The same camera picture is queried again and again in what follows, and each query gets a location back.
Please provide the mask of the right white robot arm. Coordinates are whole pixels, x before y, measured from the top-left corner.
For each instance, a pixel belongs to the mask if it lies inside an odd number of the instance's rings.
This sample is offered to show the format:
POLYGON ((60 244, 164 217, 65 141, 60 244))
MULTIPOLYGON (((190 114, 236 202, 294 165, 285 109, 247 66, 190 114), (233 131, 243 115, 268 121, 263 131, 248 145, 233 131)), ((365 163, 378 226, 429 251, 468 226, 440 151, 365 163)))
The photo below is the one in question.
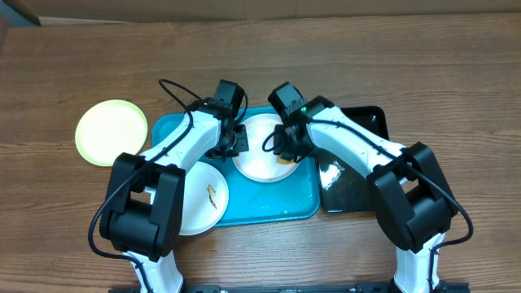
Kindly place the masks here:
POLYGON ((431 149, 402 146, 349 119, 332 101, 269 97, 282 124, 272 132, 272 152, 287 160, 328 151, 362 175, 380 228, 396 246, 392 287, 400 292, 439 292, 439 250, 463 212, 431 149))

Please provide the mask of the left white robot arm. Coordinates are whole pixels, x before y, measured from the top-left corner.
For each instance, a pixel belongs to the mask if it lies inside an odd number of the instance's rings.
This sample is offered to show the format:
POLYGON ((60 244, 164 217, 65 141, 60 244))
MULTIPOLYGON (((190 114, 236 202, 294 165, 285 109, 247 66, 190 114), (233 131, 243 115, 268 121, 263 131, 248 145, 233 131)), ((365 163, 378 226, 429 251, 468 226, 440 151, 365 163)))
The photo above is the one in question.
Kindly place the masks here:
POLYGON ((207 106, 187 111, 160 144, 116 158, 88 242, 99 256, 131 262, 139 292, 182 291, 173 246, 182 226, 186 175, 203 155, 226 158, 247 150, 243 117, 207 106))

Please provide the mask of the yellow sponge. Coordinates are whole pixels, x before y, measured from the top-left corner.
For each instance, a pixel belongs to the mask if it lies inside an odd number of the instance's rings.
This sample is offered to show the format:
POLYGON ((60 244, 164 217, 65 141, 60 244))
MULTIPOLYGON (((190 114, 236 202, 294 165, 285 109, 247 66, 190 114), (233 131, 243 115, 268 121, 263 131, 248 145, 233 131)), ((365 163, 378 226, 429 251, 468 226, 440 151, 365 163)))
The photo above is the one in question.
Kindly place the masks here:
POLYGON ((285 159, 283 159, 282 157, 278 157, 278 158, 276 159, 276 162, 277 162, 278 164, 293 164, 293 163, 294 163, 293 160, 285 160, 285 159))

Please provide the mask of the yellow-rimmed plate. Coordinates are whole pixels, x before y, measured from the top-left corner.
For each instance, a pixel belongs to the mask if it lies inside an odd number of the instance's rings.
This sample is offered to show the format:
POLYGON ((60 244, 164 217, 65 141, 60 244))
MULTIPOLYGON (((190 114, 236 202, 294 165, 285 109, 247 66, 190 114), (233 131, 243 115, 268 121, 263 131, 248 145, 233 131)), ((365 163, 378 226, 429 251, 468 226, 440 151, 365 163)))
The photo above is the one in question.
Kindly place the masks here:
POLYGON ((87 162, 112 166, 121 153, 136 155, 147 140, 147 118, 131 102, 112 99, 92 106, 75 132, 78 153, 87 162))

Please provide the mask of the white plate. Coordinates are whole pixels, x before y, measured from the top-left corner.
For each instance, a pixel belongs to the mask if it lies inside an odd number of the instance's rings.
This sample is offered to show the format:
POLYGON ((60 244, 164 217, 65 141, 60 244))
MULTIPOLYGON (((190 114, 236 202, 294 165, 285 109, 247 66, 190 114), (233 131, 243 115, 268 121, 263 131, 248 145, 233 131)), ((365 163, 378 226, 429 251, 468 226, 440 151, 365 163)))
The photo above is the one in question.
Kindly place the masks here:
POLYGON ((197 162, 186 175, 180 235, 193 236, 210 230, 223 217, 229 196, 221 172, 210 164, 197 162), (216 190, 217 209, 208 199, 208 185, 216 190))
POLYGON ((233 158, 235 167, 242 175, 253 181, 274 182, 288 177, 297 169, 298 164, 278 164, 276 159, 279 155, 262 150, 265 139, 281 123, 278 115, 270 113, 254 115, 243 122, 247 130, 249 151, 233 158))

